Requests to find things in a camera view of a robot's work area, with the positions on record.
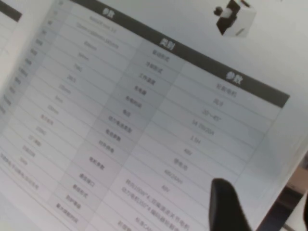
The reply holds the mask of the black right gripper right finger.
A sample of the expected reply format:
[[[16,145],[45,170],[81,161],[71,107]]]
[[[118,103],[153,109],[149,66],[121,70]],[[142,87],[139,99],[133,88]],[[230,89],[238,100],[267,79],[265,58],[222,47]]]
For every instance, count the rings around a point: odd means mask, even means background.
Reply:
[[[303,194],[283,189],[258,227],[259,231],[279,231],[287,221]]]

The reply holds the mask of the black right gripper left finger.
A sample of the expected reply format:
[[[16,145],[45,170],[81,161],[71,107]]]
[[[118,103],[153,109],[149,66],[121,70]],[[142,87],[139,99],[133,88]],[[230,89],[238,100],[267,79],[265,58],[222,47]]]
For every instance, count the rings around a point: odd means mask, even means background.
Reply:
[[[221,178],[211,182],[209,202],[211,231],[250,231],[246,216],[233,185]]]

